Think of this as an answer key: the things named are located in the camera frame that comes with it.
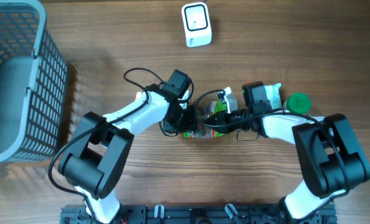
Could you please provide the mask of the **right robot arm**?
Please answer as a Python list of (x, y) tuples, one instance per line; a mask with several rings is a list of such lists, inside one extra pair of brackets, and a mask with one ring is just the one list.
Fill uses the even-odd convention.
[(244, 109), (217, 112), (202, 124), (222, 134), (251, 130), (295, 145), (303, 180), (281, 199), (278, 221), (301, 223), (370, 179), (368, 159), (345, 115), (273, 108), (262, 82), (242, 85), (242, 93)]

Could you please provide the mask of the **green gummy candy bag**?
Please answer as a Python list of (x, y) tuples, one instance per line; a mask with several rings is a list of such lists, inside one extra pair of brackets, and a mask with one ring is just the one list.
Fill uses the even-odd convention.
[[(215, 115), (217, 112), (227, 111), (227, 105), (221, 101), (204, 101), (202, 100), (198, 104), (197, 117), (204, 121), (207, 118)], [(218, 138), (224, 134), (219, 133), (211, 128), (206, 128), (204, 126), (199, 126), (195, 131), (186, 131), (183, 133), (184, 138), (186, 139), (210, 139)]]

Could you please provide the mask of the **small red orange box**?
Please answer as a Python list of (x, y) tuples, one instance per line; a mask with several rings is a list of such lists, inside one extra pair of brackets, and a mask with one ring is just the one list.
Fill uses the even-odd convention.
[(138, 100), (141, 97), (142, 97), (142, 92), (137, 92), (135, 96), (135, 100)]

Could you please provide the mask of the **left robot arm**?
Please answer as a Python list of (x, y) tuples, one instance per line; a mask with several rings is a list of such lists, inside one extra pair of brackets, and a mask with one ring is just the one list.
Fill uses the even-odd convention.
[(85, 220), (110, 223), (120, 211), (114, 188), (135, 137), (155, 123), (168, 137), (194, 128), (194, 110), (188, 104), (193, 91), (189, 76), (175, 70), (168, 81), (143, 87), (128, 106), (103, 116), (88, 112), (82, 117), (51, 163), (74, 187), (71, 193), (85, 201)]

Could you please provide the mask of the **green lid jar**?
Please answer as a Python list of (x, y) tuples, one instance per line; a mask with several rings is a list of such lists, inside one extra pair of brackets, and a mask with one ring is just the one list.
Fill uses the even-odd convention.
[(283, 108), (291, 113), (306, 114), (311, 109), (310, 97), (304, 93), (296, 92), (283, 103)]

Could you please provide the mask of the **teal white wipes packet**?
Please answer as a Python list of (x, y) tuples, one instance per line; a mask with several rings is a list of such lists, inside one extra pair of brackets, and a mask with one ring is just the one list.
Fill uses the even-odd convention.
[(265, 92), (267, 94), (267, 99), (270, 101), (272, 109), (278, 109), (282, 107), (282, 101), (280, 98), (280, 87), (281, 83), (274, 85), (265, 85)]

